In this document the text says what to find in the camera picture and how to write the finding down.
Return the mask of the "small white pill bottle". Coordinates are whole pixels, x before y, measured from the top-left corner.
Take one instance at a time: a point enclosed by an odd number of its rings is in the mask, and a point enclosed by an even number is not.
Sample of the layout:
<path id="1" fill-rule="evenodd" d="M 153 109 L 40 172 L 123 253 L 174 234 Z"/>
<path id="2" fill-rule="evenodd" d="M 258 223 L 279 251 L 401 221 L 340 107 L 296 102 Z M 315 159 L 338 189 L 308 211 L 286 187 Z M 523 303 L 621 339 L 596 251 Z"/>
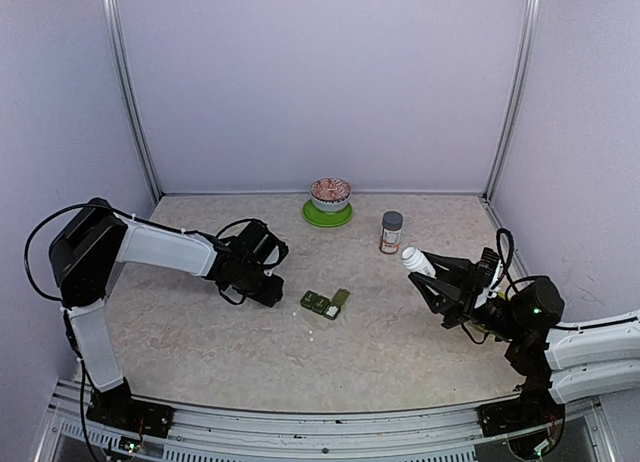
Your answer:
<path id="1" fill-rule="evenodd" d="M 414 246 L 406 247 L 402 251 L 401 260 L 410 273 L 416 272 L 427 277 L 436 277 L 436 270 L 427 256 Z"/>

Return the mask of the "green pill organizer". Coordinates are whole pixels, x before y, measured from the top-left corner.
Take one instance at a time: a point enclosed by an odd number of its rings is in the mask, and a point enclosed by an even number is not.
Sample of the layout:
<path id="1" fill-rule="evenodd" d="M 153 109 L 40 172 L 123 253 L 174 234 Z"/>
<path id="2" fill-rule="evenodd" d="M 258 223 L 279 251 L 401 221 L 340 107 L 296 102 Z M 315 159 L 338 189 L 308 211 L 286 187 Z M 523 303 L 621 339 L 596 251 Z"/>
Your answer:
<path id="1" fill-rule="evenodd" d="M 329 320 L 335 320 L 350 297 L 350 292 L 340 288 L 331 297 L 325 297 L 313 291 L 307 291 L 300 300 L 300 305 Z"/>

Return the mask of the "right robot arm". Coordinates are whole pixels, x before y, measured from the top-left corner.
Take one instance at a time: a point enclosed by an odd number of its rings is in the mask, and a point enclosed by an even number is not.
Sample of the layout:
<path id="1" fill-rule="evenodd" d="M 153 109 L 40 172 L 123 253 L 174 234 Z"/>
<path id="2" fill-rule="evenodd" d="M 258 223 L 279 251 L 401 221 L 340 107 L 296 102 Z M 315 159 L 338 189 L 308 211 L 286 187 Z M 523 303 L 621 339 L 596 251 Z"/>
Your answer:
<path id="1" fill-rule="evenodd" d="M 565 302 L 547 276 L 513 279 L 515 244 L 500 228 L 495 248 L 478 261 L 406 247 L 408 278 L 446 329 L 475 326 L 485 338 L 507 343 L 506 359 L 525 379 L 511 415 L 523 426 L 546 414 L 552 399 L 578 399 L 639 386 L 639 314 L 563 323 Z"/>

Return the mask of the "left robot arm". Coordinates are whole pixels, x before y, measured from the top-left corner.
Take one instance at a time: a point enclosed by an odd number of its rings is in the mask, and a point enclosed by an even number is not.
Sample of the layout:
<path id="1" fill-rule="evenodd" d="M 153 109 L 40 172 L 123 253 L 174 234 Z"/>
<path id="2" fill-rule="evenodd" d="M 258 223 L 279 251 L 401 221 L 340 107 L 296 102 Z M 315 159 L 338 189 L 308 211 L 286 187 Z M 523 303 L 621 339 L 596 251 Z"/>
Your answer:
<path id="1" fill-rule="evenodd" d="M 56 293 L 43 290 L 31 269 L 31 245 L 54 220 L 71 218 L 48 248 Z M 130 397 L 107 322 L 106 308 L 122 278 L 134 272 L 171 279 L 187 276 L 211 283 L 226 303 L 251 300 L 272 307 L 283 296 L 275 272 L 289 254 L 287 243 L 256 218 L 236 221 L 240 232 L 215 234 L 174 228 L 113 207 L 103 198 L 64 207 L 40 221 L 24 243 L 23 266 L 31 288 L 62 311 L 72 350 L 102 412 L 121 427 L 140 416 Z"/>

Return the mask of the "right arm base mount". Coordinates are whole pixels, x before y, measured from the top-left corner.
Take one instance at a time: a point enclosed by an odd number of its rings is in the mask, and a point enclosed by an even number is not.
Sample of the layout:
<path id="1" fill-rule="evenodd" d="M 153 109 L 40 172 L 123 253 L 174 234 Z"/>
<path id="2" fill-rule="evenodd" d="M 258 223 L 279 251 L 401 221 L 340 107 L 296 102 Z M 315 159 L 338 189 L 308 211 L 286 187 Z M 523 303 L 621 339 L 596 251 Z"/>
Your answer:
<path id="1" fill-rule="evenodd" d="M 562 419 L 564 404 L 556 403 L 547 389 L 525 388 L 517 398 L 482 404 L 477 408 L 484 437 L 517 432 Z"/>

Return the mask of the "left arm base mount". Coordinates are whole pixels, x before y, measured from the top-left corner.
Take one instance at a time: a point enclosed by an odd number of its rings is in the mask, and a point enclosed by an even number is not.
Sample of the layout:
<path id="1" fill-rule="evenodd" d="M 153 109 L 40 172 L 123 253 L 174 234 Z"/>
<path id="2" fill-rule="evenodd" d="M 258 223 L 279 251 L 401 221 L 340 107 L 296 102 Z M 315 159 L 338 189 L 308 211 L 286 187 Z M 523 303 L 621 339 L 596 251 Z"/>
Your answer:
<path id="1" fill-rule="evenodd" d="M 93 422 L 142 436 L 166 438 L 173 421 L 171 406 L 130 396 L 94 393 L 86 417 Z"/>

